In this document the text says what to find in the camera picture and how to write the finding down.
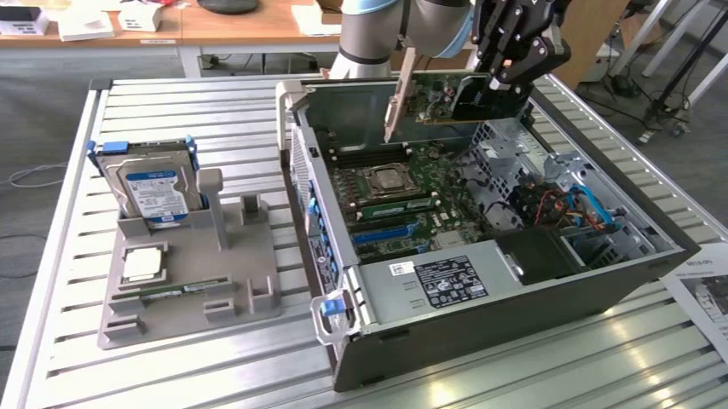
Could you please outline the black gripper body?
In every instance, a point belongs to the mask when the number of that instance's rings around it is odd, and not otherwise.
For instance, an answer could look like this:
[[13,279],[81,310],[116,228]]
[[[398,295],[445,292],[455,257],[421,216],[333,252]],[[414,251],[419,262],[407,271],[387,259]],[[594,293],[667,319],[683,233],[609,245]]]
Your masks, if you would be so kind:
[[568,1],[477,1],[474,4],[474,40],[517,41],[541,33],[552,23],[560,26]]

